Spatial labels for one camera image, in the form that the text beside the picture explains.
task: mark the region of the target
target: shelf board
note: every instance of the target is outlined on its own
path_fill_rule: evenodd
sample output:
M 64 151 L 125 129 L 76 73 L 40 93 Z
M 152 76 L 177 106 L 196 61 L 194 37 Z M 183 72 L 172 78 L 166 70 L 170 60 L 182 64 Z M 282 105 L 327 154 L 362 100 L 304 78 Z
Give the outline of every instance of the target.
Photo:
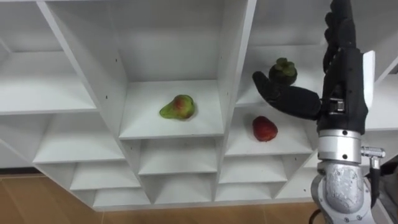
M 217 172 L 213 138 L 141 141 L 140 175 Z
M 398 130 L 398 76 L 387 75 L 374 87 L 373 105 L 366 117 L 367 131 Z
M 0 115 L 96 111 L 63 52 L 11 53 L 0 62 Z
M 217 188 L 216 202 L 270 200 L 275 188 L 272 184 L 220 184 Z
M 299 170 L 275 198 L 311 197 L 311 183 L 317 175 L 315 169 Z
M 127 162 L 82 162 L 75 169 L 70 190 L 140 187 Z
M 165 119 L 159 114 L 177 95 L 190 95 L 195 102 L 196 112 L 186 121 Z M 215 80 L 130 83 L 121 139 L 221 136 L 223 133 Z
M 56 114 L 33 163 L 125 160 L 98 113 Z
M 197 203 L 211 201 L 210 174 L 178 174 L 157 177 L 143 177 L 155 204 Z
M 287 181 L 282 159 L 279 156 L 225 158 L 220 174 L 220 184 L 269 183 Z
M 150 202 L 141 188 L 102 189 L 96 191 L 94 208 L 124 205 L 150 205 Z
M 269 118 L 278 127 L 278 134 L 273 140 L 259 142 L 254 137 L 252 121 L 257 116 Z M 283 114 L 271 107 L 235 109 L 225 156 L 307 153 L 312 153 L 312 147 L 301 120 Z

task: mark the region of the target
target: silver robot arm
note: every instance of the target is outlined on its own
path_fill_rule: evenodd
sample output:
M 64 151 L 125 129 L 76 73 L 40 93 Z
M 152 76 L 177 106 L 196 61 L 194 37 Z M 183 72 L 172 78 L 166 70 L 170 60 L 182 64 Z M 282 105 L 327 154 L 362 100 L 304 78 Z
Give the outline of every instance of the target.
M 361 147 L 373 100 L 374 52 L 362 54 L 356 47 L 349 0 L 332 0 L 330 9 L 325 16 L 328 48 L 322 98 L 298 86 L 272 83 L 262 72 L 252 78 L 259 94 L 275 109 L 317 121 L 321 162 L 311 191 L 326 221 L 370 224 L 375 223 L 371 207 L 378 197 L 379 160 L 384 157 L 382 149 Z M 371 187 L 359 167 L 361 156 L 371 160 Z
M 327 223 L 376 223 L 371 208 L 378 195 L 373 195 L 371 189 L 377 187 L 370 189 L 366 185 L 359 164 L 361 156 L 367 156 L 371 160 L 371 172 L 379 172 L 379 160 L 385 152 L 380 148 L 361 147 L 359 133 L 348 131 L 343 134 L 343 131 L 320 132 L 319 159 L 322 162 L 318 164 L 319 174 L 312 182 L 312 198 Z M 348 162 L 344 155 L 353 159 Z

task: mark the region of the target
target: shelving unit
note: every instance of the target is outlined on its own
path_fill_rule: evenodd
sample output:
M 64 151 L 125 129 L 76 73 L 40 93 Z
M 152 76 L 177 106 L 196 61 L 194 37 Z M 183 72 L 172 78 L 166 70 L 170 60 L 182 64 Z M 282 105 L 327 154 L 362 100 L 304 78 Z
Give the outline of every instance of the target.
M 149 205 L 150 202 L 142 189 L 105 189 L 97 190 L 93 207 Z
M 97 113 L 57 114 L 33 163 L 125 160 Z
M 212 138 L 142 140 L 140 175 L 217 172 Z
M 70 190 L 140 187 L 127 162 L 77 164 Z
M 63 52 L 10 53 L 0 83 L 1 115 L 96 111 Z
M 188 121 L 159 114 L 177 95 L 189 95 L 195 102 L 196 113 Z M 222 120 L 215 80 L 131 83 L 120 139 L 220 136 Z
M 155 204 L 211 201 L 211 174 L 180 174 L 143 177 Z
M 315 123 L 271 108 L 251 75 L 286 57 L 298 70 L 294 85 L 320 95 L 329 2 L 0 1 L 1 148 L 87 206 L 310 200 Z M 397 30 L 380 18 L 398 7 L 353 5 L 358 45 L 382 60 L 365 139 L 387 151 L 385 162 L 398 154 L 398 79 L 388 75 L 398 51 L 395 34 L 384 40 L 366 24 Z M 177 95 L 194 99 L 195 114 L 161 118 Z M 257 116 L 275 123 L 275 139 L 253 136 Z
M 280 183 L 222 184 L 215 201 L 271 200 L 281 186 Z
M 282 159 L 269 157 L 226 158 L 220 174 L 220 184 L 287 181 Z
M 373 105 L 366 118 L 367 131 L 397 130 L 398 76 L 387 75 L 374 88 Z
M 253 135 L 252 121 L 258 116 L 267 117 L 278 128 L 276 138 L 270 142 L 259 142 Z M 225 156 L 310 154 L 311 152 L 301 120 L 284 115 L 270 106 L 235 109 Z

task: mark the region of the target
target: pear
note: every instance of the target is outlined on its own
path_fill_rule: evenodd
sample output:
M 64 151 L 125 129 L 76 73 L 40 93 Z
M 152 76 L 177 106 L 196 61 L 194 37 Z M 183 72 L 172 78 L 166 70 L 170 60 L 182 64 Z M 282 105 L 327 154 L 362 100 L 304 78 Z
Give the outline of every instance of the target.
M 167 119 L 188 119 L 195 112 L 193 99 L 188 95 L 178 95 L 160 110 L 160 115 Z

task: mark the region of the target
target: shelf compartment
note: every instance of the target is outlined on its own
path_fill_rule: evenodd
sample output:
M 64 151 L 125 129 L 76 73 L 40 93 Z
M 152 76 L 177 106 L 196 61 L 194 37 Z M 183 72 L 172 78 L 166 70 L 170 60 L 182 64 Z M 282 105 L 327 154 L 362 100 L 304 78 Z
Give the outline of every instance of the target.
M 287 181 L 280 156 L 225 158 L 219 184 Z
M 33 163 L 125 160 L 98 113 L 55 114 Z
M 118 206 L 150 205 L 142 188 L 72 190 L 72 192 L 96 210 Z
M 103 189 L 96 191 L 93 208 L 126 205 L 150 205 L 150 202 L 141 188 Z
M 216 202 L 270 200 L 283 186 L 283 183 L 271 184 L 220 184 Z
M 178 174 L 142 177 L 155 204 L 211 201 L 211 174 Z
M 141 141 L 140 175 L 217 172 L 213 138 Z
M 70 190 L 113 189 L 140 186 L 140 183 L 127 162 L 82 162 L 77 164 Z
M 373 105 L 366 117 L 367 131 L 398 130 L 398 75 L 387 75 L 374 87 Z
M 186 121 L 162 118 L 160 109 L 181 94 L 193 98 L 195 114 Z M 120 139 L 203 137 L 223 133 L 215 80 L 130 83 Z
M 11 53 L 0 62 L 0 114 L 96 111 L 63 52 Z
M 317 175 L 315 169 L 299 170 L 275 198 L 310 198 L 311 183 Z
M 325 76 L 322 69 L 324 52 L 325 47 L 322 45 L 249 47 L 239 84 L 236 106 L 263 106 L 267 104 L 259 95 L 252 80 L 252 74 L 256 71 L 262 71 L 268 76 L 269 69 L 280 57 L 285 57 L 295 64 L 298 75 L 294 86 L 303 87 L 322 95 L 323 77 Z
M 278 134 L 273 140 L 259 142 L 254 137 L 252 121 L 257 116 L 265 116 L 277 126 Z M 309 153 L 312 153 L 312 147 L 300 119 L 283 114 L 271 107 L 235 109 L 225 156 Z

